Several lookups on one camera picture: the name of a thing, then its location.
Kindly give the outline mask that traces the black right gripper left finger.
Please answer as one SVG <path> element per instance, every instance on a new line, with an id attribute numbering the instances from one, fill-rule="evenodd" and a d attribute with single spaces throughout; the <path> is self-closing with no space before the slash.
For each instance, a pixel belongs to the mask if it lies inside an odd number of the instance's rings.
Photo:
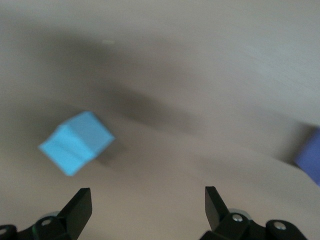
<path id="1" fill-rule="evenodd" d="M 81 188 L 56 216 L 46 216 L 25 230 L 0 226 L 2 240 L 77 240 L 92 215 L 90 188 Z"/>

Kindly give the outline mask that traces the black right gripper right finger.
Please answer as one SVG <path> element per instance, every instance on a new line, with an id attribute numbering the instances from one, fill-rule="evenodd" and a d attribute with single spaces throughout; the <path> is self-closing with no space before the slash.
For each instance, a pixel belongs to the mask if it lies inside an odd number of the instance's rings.
<path id="1" fill-rule="evenodd" d="M 230 212 L 214 186 L 205 188 L 205 214 L 211 230 L 202 240 L 305 240 L 292 223 L 269 220 L 261 226 L 239 212 Z"/>

